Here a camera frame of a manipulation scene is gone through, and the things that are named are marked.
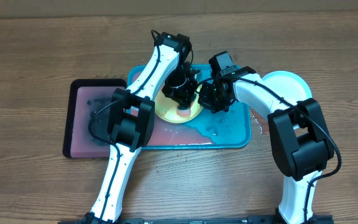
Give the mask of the green and orange sponge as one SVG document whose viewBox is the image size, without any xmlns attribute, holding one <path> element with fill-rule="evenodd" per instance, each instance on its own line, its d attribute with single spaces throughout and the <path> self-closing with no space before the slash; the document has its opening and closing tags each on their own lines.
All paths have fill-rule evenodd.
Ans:
<svg viewBox="0 0 358 224">
<path fill-rule="evenodd" d="M 185 108 L 185 107 L 179 106 L 177 108 L 177 115 L 179 115 L 180 117 L 183 117 L 183 118 L 190 117 L 191 116 L 191 108 Z"/>
</svg>

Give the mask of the yellow-green plate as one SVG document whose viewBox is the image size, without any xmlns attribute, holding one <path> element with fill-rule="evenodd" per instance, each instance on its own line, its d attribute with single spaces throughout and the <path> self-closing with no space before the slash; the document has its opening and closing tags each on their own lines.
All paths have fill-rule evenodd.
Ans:
<svg viewBox="0 0 358 224">
<path fill-rule="evenodd" d="M 177 108 L 180 106 L 176 101 L 173 101 L 171 98 L 165 97 L 162 92 L 162 88 L 157 93 L 155 97 L 155 114 L 159 116 L 164 121 L 169 123 L 185 123 L 194 118 L 196 118 L 202 111 L 203 107 L 198 103 L 199 96 L 195 93 L 195 99 L 191 102 L 189 108 L 191 108 L 190 117 L 180 117 L 177 115 Z"/>
</svg>

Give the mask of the light blue plate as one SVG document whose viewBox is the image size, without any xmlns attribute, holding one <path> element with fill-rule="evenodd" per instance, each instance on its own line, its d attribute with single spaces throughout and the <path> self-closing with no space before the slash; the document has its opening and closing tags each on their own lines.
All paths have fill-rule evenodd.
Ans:
<svg viewBox="0 0 358 224">
<path fill-rule="evenodd" d="M 297 74 L 288 71 L 274 71 L 266 74 L 262 80 L 272 86 L 276 93 L 283 93 L 295 101 L 303 101 L 312 97 L 308 84 Z"/>
</svg>

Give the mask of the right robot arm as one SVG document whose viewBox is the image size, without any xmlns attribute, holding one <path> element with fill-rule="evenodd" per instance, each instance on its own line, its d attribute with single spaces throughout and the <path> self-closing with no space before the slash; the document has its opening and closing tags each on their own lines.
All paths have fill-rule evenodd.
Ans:
<svg viewBox="0 0 358 224">
<path fill-rule="evenodd" d="M 302 100 L 294 84 L 281 83 L 280 93 L 250 67 L 238 68 L 227 51 L 210 58 L 212 72 L 201 82 L 199 104 L 213 113 L 245 103 L 268 122 L 273 159 L 284 175 L 282 200 L 269 223 L 333 223 L 330 215 L 314 215 L 312 203 L 317 181 L 328 160 L 340 158 L 319 103 Z"/>
</svg>

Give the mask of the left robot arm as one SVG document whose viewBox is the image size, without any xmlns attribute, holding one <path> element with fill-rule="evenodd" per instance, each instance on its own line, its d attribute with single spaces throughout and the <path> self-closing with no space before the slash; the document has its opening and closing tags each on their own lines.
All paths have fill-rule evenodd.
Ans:
<svg viewBox="0 0 358 224">
<path fill-rule="evenodd" d="M 191 106 L 197 82 L 186 61 L 193 53 L 190 38 L 151 31 L 154 52 L 148 64 L 126 90 L 112 94 L 107 132 L 110 156 L 99 195 L 83 223 L 116 223 L 134 162 L 154 130 L 155 97 L 163 90 L 181 107 Z"/>
</svg>

